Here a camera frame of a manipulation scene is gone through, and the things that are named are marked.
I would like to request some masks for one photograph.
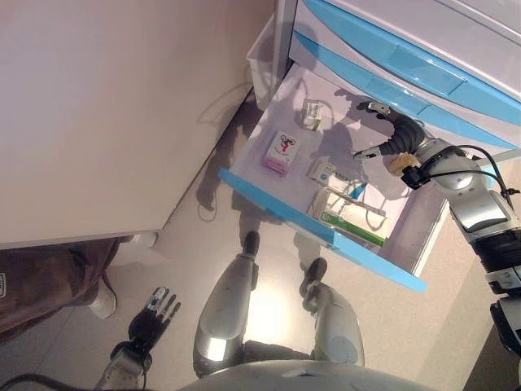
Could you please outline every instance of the tiled floor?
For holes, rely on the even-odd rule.
[[[444,224],[422,273],[428,283],[424,294],[295,235],[217,180],[218,167],[237,156],[259,116],[250,98],[153,249],[121,246],[108,270],[119,297],[116,313],[99,320],[88,308],[62,310],[0,348],[0,381],[22,371],[38,371],[92,387],[112,347],[126,338],[130,319],[160,285],[176,292],[182,307],[153,350],[149,387],[176,389],[195,380],[191,360],[199,313],[239,251],[239,236],[258,227],[260,275],[252,294],[247,338],[300,351],[312,349],[313,319],[302,310],[298,294],[299,263],[320,253],[329,262],[325,282],[351,301],[361,320],[366,366],[438,389],[462,389],[490,331],[488,306],[495,297],[457,227],[450,219]]]

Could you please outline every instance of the blue drawer trim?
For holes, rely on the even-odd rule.
[[[335,35],[378,66],[463,107],[521,125],[521,103],[479,78],[328,2],[304,3]]]
[[[409,116],[416,117],[454,134],[459,134],[466,138],[497,147],[517,149],[515,145],[472,125],[470,122],[458,116],[454,116],[442,108],[430,104],[426,100],[419,98],[390,81],[374,75],[372,72],[309,40],[304,35],[296,31],[293,33],[299,42],[313,54],[317,60],[326,65],[345,81],[380,102],[389,104]]]
[[[398,266],[372,253],[360,244],[333,231],[330,227],[322,224],[318,220],[292,208],[290,205],[273,197],[259,187],[232,174],[227,169],[221,169],[219,178],[228,183],[234,190],[240,193],[241,196],[244,196],[259,208],[272,213],[284,222],[293,222],[326,241],[329,244],[328,248],[342,257],[346,257],[349,261],[414,291],[425,291],[427,284],[418,277],[407,273],[405,270],[400,269]]]

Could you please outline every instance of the brown trousers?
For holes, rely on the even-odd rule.
[[[0,251],[0,343],[66,305],[90,304],[120,239]]]

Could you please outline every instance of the drawer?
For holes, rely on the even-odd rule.
[[[318,131],[303,130],[297,123],[306,98],[323,104]],[[362,164],[352,159],[355,151],[381,143],[393,131],[388,122],[356,110],[361,99],[365,97],[360,96],[356,88],[340,89],[294,64],[241,155],[230,170],[220,172],[220,178],[261,209],[349,261],[421,292],[426,284],[418,276],[447,214],[446,203],[431,186],[411,192],[399,178],[387,172],[383,158]],[[285,177],[262,165],[279,130],[301,141]],[[395,222],[383,247],[342,235],[307,214],[321,188],[307,177],[307,172],[314,159],[320,156],[329,156],[330,161],[350,177],[363,175],[383,195],[383,203],[378,206]]]
[[[328,2],[299,2],[290,57],[424,121],[452,143],[478,143],[492,153],[521,145],[521,103]]]
[[[521,101],[521,2],[396,0],[391,7],[386,0],[325,2]],[[495,11],[485,11],[480,2],[489,3],[487,8],[495,8]],[[517,25],[513,25],[512,20],[517,20]]]

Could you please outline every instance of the small box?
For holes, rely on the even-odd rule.
[[[291,162],[299,151],[301,141],[293,134],[278,131],[266,152],[262,165],[281,177],[287,174]]]
[[[367,182],[349,179],[336,171],[328,156],[318,157],[309,167],[308,178],[354,200],[365,190]]]
[[[309,207],[309,214],[328,226],[382,247],[394,228],[393,221],[369,205],[322,189]]]
[[[307,130],[317,130],[322,121],[322,105],[317,100],[304,99],[302,105],[302,127]]]

